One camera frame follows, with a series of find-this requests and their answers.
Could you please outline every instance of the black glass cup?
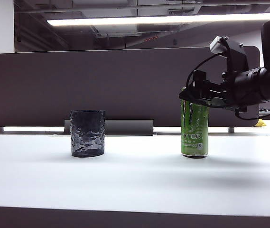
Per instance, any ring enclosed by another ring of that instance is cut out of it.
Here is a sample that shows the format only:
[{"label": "black glass cup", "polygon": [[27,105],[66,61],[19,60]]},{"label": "black glass cup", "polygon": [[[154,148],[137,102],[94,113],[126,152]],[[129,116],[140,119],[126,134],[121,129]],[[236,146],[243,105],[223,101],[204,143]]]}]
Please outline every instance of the black glass cup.
[{"label": "black glass cup", "polygon": [[70,134],[74,157],[104,154],[105,111],[71,111]]}]

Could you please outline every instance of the ceiling light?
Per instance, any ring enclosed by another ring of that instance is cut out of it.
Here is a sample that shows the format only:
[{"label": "ceiling light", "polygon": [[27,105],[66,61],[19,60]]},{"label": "ceiling light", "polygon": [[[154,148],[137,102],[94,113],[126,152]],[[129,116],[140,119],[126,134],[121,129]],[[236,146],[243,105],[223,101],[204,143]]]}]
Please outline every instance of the ceiling light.
[{"label": "ceiling light", "polygon": [[270,20],[270,13],[63,19],[63,20],[48,20],[48,23],[52,26],[78,26],[78,25],[180,24],[189,22],[245,21],[245,20]]}]

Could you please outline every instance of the gray panel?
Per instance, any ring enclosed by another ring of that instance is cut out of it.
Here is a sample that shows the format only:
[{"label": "gray panel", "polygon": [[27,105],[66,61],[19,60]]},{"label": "gray panel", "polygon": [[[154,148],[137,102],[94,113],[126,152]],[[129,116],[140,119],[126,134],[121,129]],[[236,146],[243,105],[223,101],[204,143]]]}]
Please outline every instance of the gray panel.
[{"label": "gray panel", "polygon": [[[250,68],[259,51],[246,47]],[[206,47],[0,54],[0,126],[62,126],[70,110],[106,110],[107,119],[153,119],[180,126],[178,93],[186,76],[211,56]],[[221,81],[226,61],[201,68]],[[257,117],[258,106],[246,117]],[[210,126],[253,126],[227,110],[210,111]]]}]

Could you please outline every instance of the cable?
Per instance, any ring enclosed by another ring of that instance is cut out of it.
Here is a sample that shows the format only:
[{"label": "cable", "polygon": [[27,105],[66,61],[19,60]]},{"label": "cable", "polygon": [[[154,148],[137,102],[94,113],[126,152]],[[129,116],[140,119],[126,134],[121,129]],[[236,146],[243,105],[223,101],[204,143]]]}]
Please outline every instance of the cable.
[{"label": "cable", "polygon": [[266,114],[266,115],[260,116],[258,118],[243,118],[243,117],[239,116],[239,111],[236,111],[235,116],[238,117],[239,119],[242,119],[242,120],[258,120],[258,119],[261,119],[263,117],[268,117],[268,116],[270,116],[270,114]]}]

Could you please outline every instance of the green energy drink can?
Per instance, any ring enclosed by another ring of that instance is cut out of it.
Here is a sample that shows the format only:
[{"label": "green energy drink can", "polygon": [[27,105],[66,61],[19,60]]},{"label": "green energy drink can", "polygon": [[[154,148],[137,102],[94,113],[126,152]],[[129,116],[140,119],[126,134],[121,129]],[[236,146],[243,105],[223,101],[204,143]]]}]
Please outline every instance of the green energy drink can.
[{"label": "green energy drink can", "polygon": [[207,156],[208,115],[208,107],[181,100],[181,153],[184,156]]}]

